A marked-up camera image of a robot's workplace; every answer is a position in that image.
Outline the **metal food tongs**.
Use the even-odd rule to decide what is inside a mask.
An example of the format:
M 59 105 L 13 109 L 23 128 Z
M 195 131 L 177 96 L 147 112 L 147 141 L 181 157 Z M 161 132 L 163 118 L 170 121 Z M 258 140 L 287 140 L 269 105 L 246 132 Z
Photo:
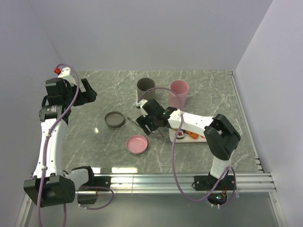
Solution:
M 127 117 L 127 119 L 128 119 L 132 124 L 134 124 L 135 126 L 139 127 L 139 128 L 142 130 L 142 127 L 141 127 L 137 122 L 135 122 L 134 120 L 132 120 L 130 117 Z M 153 132 L 151 132 L 151 131 L 149 131 L 149 132 L 150 132 L 149 135 L 151 135 L 151 136 L 153 136 L 153 137 L 155 137 L 155 138 L 157 138 L 157 139 L 162 140 L 162 139 L 164 138 L 164 136 L 163 136 L 161 133 L 160 133 L 160 135 L 158 135 L 158 134 L 155 134 L 155 133 L 153 133 Z

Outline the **orange chicken wing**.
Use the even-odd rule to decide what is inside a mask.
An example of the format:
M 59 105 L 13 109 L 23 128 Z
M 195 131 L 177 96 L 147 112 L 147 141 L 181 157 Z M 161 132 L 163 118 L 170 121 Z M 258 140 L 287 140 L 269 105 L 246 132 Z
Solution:
M 185 131 L 185 133 L 187 135 L 189 135 L 192 139 L 195 139 L 195 140 L 199 137 L 199 134 L 191 132 L 191 131 Z

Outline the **sushi roll piece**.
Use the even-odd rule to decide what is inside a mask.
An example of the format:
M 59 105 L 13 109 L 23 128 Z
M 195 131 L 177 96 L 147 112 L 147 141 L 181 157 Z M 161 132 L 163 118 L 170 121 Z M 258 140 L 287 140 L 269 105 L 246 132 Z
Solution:
M 184 135 L 183 130 L 180 130 L 179 133 L 178 133 L 178 135 L 177 135 L 177 139 L 178 140 L 182 140 L 182 139 L 184 139 L 184 137 L 185 137 L 185 135 Z

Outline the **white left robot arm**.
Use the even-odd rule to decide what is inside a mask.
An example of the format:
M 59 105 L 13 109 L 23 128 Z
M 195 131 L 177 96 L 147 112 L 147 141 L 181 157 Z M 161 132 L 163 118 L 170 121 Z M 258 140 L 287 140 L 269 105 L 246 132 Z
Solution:
M 25 193 L 40 207 L 71 203 L 76 190 L 80 187 L 91 190 L 96 184 L 90 166 L 77 167 L 67 176 L 63 175 L 63 140 L 71 114 L 68 107 L 94 102 L 97 97 L 86 79 L 81 82 L 85 92 L 78 90 L 76 83 L 63 78 L 45 82 L 47 95 L 39 111 L 42 131 L 39 159 L 33 178 L 24 181 Z

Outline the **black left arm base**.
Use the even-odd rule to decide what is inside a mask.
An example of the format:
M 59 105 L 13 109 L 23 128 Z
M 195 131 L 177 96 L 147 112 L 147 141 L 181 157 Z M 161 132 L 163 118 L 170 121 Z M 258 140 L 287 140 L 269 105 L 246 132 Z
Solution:
M 93 205 L 101 206 L 103 202 L 107 204 L 112 201 L 113 194 L 110 190 L 110 176 L 95 176 L 93 183 L 86 183 L 77 191 L 77 202 L 81 206 L 91 207 Z

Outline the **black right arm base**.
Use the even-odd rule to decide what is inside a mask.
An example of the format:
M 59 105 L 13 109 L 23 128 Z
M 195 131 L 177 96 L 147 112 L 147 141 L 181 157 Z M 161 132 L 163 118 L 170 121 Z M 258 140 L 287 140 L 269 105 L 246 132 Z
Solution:
M 196 191 L 210 191 L 217 179 L 211 175 L 195 175 L 192 187 Z M 235 186 L 235 179 L 233 175 L 226 175 L 216 186 L 215 191 L 233 190 Z

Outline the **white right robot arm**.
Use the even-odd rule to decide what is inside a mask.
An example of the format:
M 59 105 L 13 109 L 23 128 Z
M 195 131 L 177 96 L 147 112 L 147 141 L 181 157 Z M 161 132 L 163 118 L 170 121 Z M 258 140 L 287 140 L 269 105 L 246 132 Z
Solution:
M 136 122 L 146 135 L 162 127 L 170 130 L 181 129 L 204 137 L 214 156 L 209 184 L 214 189 L 225 185 L 224 171 L 231 164 L 232 154 L 241 136 L 224 115 L 209 117 L 186 113 L 175 107 L 164 109 L 154 99 L 143 99 L 136 103 L 136 107 L 142 112 Z

